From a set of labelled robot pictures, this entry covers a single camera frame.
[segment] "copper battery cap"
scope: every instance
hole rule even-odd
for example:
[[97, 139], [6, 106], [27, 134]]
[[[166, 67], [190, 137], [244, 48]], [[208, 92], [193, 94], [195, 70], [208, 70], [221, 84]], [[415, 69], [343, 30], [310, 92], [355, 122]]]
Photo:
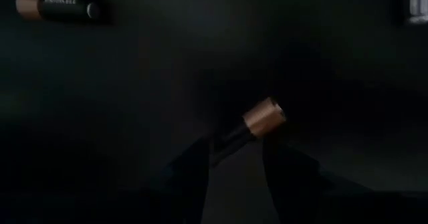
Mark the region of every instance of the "copper battery cap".
[[25, 19], [42, 19], [38, 6], [39, 0], [16, 0], [16, 9]]
[[278, 103], [267, 98], [243, 115], [249, 131], [258, 138], [279, 127], [286, 121], [286, 116]]

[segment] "dark background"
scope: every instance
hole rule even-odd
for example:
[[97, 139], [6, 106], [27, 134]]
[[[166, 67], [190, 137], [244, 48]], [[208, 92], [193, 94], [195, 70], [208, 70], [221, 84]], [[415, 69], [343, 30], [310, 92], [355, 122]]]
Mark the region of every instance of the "dark background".
[[284, 142], [378, 190], [428, 186], [428, 35], [399, 0], [108, 0], [111, 25], [0, 0], [4, 191], [137, 189], [275, 96]]

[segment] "dark wall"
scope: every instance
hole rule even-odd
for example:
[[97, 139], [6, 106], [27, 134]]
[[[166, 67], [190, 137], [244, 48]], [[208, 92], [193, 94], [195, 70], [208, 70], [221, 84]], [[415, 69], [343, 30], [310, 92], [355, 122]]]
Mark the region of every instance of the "dark wall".
[[70, 190], [135, 188], [268, 95], [293, 143], [330, 168], [364, 182], [356, 166], [378, 164], [368, 184], [386, 189], [379, 175], [421, 176], [428, 31], [395, 25], [393, 0], [109, 2], [113, 23], [85, 26], [24, 21], [0, 0], [11, 183], [53, 188], [30, 180], [55, 173]]

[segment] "dark surface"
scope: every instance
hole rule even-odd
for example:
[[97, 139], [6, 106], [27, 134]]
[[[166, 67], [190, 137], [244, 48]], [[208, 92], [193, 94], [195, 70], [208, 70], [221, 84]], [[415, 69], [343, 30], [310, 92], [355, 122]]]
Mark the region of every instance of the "dark surface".
[[428, 31], [397, 27], [393, 0], [109, 2], [112, 25], [84, 26], [0, 0], [1, 188], [135, 189], [269, 95], [321, 164], [427, 186]]

